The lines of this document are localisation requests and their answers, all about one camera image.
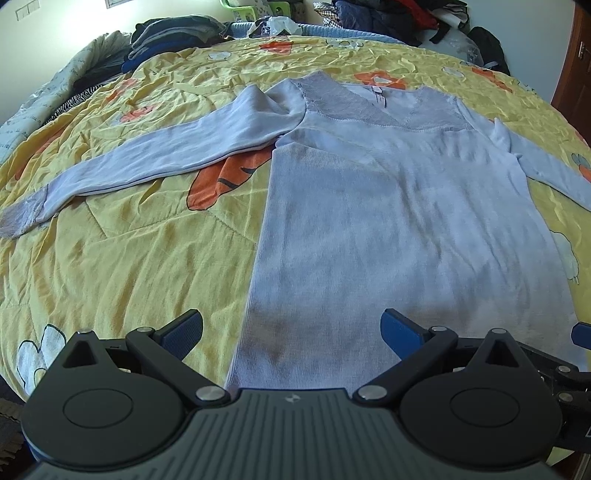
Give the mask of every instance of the striped fabric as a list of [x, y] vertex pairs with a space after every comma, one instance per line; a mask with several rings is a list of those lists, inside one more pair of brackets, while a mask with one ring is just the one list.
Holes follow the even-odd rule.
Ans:
[[75, 106], [80, 105], [85, 100], [88, 100], [92, 96], [92, 94], [95, 93], [100, 87], [101, 85], [94, 85], [92, 87], [88, 87], [86, 90], [83, 90], [80, 93], [77, 93], [76, 95], [72, 95], [70, 98], [68, 98], [68, 100], [66, 100], [58, 108], [56, 108], [56, 110], [49, 116], [49, 118], [45, 120], [45, 123], [43, 123], [43, 125], [47, 125], [49, 122], [55, 120], [61, 114], [66, 113], [68, 110], [71, 110]]

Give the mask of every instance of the wooden door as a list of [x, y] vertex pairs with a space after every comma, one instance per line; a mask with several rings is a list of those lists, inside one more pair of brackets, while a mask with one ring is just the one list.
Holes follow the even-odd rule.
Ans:
[[591, 144], [591, 15], [580, 5], [552, 106]]

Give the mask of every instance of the black bag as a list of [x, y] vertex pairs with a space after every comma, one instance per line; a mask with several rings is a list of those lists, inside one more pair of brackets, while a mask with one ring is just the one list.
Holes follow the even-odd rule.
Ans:
[[501, 48], [501, 42], [492, 33], [486, 28], [474, 27], [470, 30], [468, 37], [478, 45], [484, 66], [487, 69], [511, 75], [505, 60], [505, 53]]

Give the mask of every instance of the red clothing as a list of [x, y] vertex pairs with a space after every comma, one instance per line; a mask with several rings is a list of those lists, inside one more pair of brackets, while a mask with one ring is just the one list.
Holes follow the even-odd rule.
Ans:
[[428, 12], [423, 7], [421, 7], [415, 0], [395, 0], [399, 4], [404, 5], [408, 8], [413, 15], [415, 26], [418, 30], [437, 30], [439, 28], [439, 24], [437, 23], [437, 18], [431, 15], [431, 12]]

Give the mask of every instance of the wall outlet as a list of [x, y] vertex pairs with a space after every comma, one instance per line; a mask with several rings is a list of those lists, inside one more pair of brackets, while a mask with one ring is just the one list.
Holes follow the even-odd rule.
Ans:
[[35, 10], [39, 10], [40, 8], [41, 8], [41, 5], [39, 3], [39, 0], [33, 0], [32, 2], [29, 2], [24, 7], [19, 8], [16, 11], [17, 20], [21, 21], [23, 18], [31, 15]]

